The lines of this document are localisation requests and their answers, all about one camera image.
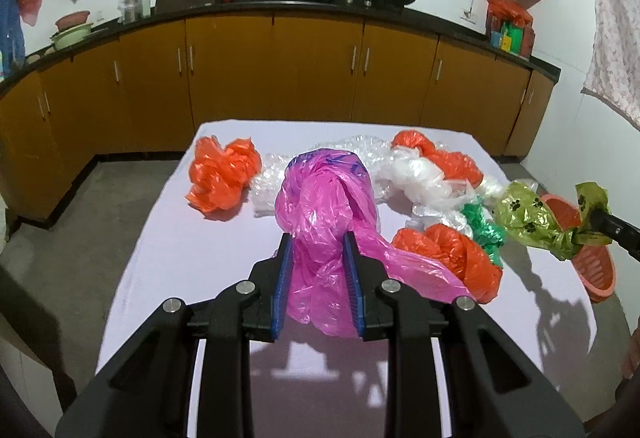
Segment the olive green paw-print bag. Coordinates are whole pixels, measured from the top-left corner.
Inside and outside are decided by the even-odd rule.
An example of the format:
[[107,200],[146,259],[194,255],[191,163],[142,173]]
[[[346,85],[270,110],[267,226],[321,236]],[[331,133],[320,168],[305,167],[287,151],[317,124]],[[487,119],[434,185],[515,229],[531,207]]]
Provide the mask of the olive green paw-print bag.
[[612,239],[594,228],[590,216],[608,210],[608,192],[595,182],[576,184],[579,222],[563,229],[551,208],[525,184],[511,182],[492,209],[506,234],[524,246],[548,250],[559,260],[573,259],[584,246],[605,246]]

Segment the green plastic bag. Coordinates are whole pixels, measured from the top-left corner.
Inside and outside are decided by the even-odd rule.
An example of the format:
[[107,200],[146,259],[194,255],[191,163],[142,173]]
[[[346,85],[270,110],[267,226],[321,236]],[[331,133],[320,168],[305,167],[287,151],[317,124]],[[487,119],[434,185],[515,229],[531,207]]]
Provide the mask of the green plastic bag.
[[465,204],[461,213],[471,228],[474,242],[495,266],[502,268],[500,250],[506,244],[506,230],[485,216],[484,206],[480,203]]

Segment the orange plastic bag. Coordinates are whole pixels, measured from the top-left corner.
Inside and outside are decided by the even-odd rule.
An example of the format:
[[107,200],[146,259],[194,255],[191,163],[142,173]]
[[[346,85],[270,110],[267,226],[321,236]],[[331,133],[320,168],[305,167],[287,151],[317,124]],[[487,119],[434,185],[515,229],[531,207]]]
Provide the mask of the orange plastic bag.
[[392,244],[400,250],[438,260],[451,271],[480,304],[494,300],[502,269],[468,236],[444,224],[433,224],[423,232],[402,228]]
[[417,130],[402,130],[392,140],[392,147],[416,149],[422,158],[435,164],[447,180],[466,180],[473,188],[478,188],[484,179],[475,161],[461,152],[437,149],[434,142]]
[[186,200],[203,215],[228,212],[241,203],[243,191],[261,170],[262,158],[252,140],[222,146],[215,136],[198,138]]

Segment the white clear plastic bag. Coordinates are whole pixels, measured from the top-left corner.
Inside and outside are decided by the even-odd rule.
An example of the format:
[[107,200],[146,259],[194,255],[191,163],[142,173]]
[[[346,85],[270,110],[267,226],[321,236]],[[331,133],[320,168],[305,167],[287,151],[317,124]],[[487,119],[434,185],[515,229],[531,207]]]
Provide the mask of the white clear plastic bag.
[[477,187],[467,179],[447,179],[418,150],[400,146],[374,166],[372,184],[378,200],[405,200],[410,206],[407,228],[424,231],[434,224],[443,224],[469,238],[473,233],[462,214],[463,207],[479,205],[486,219],[504,189],[493,176],[485,176]]

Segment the clear bubble wrap sheet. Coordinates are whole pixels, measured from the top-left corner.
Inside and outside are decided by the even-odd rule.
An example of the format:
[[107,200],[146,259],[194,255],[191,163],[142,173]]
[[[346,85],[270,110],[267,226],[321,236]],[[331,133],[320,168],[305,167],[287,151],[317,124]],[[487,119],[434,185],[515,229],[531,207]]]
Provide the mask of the clear bubble wrap sheet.
[[276,199],[285,177],[314,162],[318,151],[329,151],[330,156],[338,152],[349,152],[360,159],[360,167],[365,170],[371,181],[375,202],[382,203],[392,195],[392,186],[380,178],[380,170],[390,161],[392,150],[390,143],[373,136],[358,135],[334,142],[317,144],[310,150],[296,155],[266,154],[262,158],[262,170],[250,180],[248,197],[252,202],[256,217],[273,216],[276,212]]

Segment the pink plastic bag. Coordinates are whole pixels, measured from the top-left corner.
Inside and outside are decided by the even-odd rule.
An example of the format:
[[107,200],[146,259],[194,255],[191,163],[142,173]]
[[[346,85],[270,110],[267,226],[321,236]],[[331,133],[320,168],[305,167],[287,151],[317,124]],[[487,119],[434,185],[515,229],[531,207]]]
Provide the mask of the pink plastic bag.
[[437,260],[398,250],[381,236],[370,177],[360,165],[353,153],[318,151],[313,163],[285,177],[276,199],[277,223],[293,238],[288,316],[327,336],[357,335],[342,264],[349,231],[361,254],[422,296],[452,302],[469,293]]

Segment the red plastic trash basket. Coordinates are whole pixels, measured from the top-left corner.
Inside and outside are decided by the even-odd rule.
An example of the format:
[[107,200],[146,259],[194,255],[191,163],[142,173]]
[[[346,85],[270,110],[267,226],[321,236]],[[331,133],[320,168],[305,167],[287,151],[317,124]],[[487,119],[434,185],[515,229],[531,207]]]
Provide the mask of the red plastic trash basket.
[[[541,199],[552,210],[563,229],[578,226],[580,217],[575,205],[552,194],[545,194]],[[616,270],[607,246],[584,246],[572,259],[572,264],[594,304],[604,302],[613,295]]]

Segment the white tablecloth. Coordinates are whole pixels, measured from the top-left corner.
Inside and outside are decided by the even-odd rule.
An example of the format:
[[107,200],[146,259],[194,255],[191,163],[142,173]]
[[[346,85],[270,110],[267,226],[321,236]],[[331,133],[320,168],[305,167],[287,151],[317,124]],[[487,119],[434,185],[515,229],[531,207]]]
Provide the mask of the white tablecloth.
[[[295,156],[353,136],[393,139],[392,125],[241,122],[203,124],[200,136],[249,138],[262,155]],[[250,203],[206,218],[186,202],[190,156],[165,184],[115,293],[99,359],[107,362],[160,304],[215,297],[247,278],[277,249],[281,230]],[[545,250],[507,245],[498,297],[487,306],[554,386],[586,362],[597,334],[588,295],[571,264]],[[379,437],[386,405],[387,346],[324,335],[285,322],[273,344],[250,347],[253,415],[259,437]]]

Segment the pink floral hanging cloth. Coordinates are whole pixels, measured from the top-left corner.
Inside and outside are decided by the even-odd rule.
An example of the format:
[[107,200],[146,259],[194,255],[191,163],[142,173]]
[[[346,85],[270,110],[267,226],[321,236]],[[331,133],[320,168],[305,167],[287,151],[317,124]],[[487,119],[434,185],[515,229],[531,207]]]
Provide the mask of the pink floral hanging cloth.
[[639,126],[639,0],[594,0],[596,28],[584,91]]

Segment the colourful boxes on counter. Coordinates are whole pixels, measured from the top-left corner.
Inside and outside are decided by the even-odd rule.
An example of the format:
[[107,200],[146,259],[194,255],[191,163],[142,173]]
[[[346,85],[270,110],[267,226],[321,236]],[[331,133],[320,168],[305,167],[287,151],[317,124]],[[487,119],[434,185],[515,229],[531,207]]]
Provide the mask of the colourful boxes on counter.
[[516,26],[490,14],[486,21],[487,37],[491,46],[523,59],[532,55],[536,34],[529,24]]

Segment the orange bag on countertop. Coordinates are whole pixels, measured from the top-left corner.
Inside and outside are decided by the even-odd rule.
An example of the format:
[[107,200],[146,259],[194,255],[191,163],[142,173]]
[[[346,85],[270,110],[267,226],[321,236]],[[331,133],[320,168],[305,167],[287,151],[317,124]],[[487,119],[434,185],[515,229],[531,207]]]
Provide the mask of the orange bag on countertop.
[[509,21],[518,28],[531,26],[534,18],[518,2],[513,0],[487,0],[487,12],[500,19]]

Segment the black countertop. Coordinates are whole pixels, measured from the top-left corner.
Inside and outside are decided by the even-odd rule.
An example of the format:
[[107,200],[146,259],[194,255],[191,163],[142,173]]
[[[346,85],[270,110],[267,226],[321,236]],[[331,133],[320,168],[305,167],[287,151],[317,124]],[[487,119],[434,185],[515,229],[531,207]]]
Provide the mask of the black countertop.
[[234,0],[230,4],[215,4],[200,8],[183,9],[171,13],[153,13],[146,19],[129,24],[120,24],[115,20],[108,21],[92,31],[91,35],[73,46],[57,51],[46,56],[39,51],[40,59],[32,64],[26,64],[14,71],[1,82],[1,92],[6,94],[12,87],[31,72],[48,68],[55,63],[73,57],[75,54],[92,49],[96,46],[111,42],[123,34],[150,28],[169,22],[199,18],[200,16],[220,16],[221,14],[275,14],[286,12],[293,14],[320,14],[331,19],[357,18],[380,22],[387,26],[406,28],[415,33],[428,33],[438,36],[446,36],[457,42],[464,42],[475,48],[480,48],[502,57],[516,65],[537,71],[543,76],[558,82],[561,70],[539,58],[531,56],[522,58],[515,54],[499,50],[488,42],[486,37],[479,32],[470,30],[460,24],[445,20],[439,16],[405,8],[400,11],[379,9],[369,4],[367,0],[329,0],[328,2],[315,2],[312,0]]

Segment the lower wooden cabinets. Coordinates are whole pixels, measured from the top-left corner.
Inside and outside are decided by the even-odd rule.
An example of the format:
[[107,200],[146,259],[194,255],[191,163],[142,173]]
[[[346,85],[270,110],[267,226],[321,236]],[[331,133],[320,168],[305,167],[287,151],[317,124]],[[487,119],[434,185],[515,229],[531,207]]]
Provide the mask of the lower wooden cabinets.
[[50,224],[97,158],[176,154],[212,120],[466,132],[524,158],[559,74],[483,44],[370,19],[220,14],[51,54],[1,89],[1,195]]

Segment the stacked basins on counter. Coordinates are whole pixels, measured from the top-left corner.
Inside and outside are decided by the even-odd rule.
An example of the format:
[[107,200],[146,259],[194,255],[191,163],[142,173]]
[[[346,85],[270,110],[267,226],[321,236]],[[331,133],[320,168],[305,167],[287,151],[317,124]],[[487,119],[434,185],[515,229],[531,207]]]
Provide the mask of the stacked basins on counter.
[[87,38],[92,31],[88,10],[76,11],[62,16],[55,22],[58,29],[52,36],[53,48],[58,51],[73,46]]

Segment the glass jar with bag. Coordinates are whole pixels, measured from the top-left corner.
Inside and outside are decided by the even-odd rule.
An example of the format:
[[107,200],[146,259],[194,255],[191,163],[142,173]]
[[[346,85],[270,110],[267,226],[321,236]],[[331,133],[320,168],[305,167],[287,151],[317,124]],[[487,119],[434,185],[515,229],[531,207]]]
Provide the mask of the glass jar with bag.
[[120,22],[134,23],[151,15],[151,0],[118,0]]

